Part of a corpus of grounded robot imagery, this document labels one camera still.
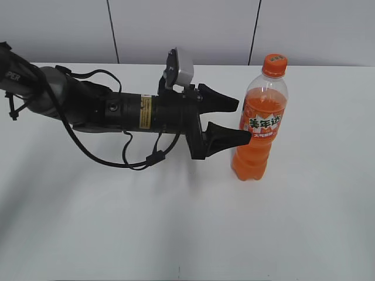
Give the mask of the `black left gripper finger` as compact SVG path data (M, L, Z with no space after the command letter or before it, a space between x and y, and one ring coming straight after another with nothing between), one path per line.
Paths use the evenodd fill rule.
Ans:
M197 90L199 113L236 112L239 100L212 90L206 84L199 84Z
M212 122L208 122L206 131L205 156L209 157L222 150L248 145L251 133L240 129L226 128Z

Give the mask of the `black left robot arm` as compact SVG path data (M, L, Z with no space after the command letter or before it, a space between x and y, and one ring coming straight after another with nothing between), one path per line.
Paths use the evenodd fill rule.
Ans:
M179 48L169 51L156 95L113 91L63 66L37 67L1 43L1 89L30 111L61 120L69 133L149 132L184 135L192 159L249 143L251 135L209 123L200 116L234 112L239 101L204 84L192 84L193 63Z

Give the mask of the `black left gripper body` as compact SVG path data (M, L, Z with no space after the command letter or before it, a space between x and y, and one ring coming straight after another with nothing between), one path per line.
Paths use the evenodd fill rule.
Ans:
M194 84L183 87L182 92L166 85L166 78L161 77L157 96L153 98L152 129L157 133L174 134L172 143L163 151L168 154L184 135L194 160L208 157L208 141L202 130L199 105L202 99Z

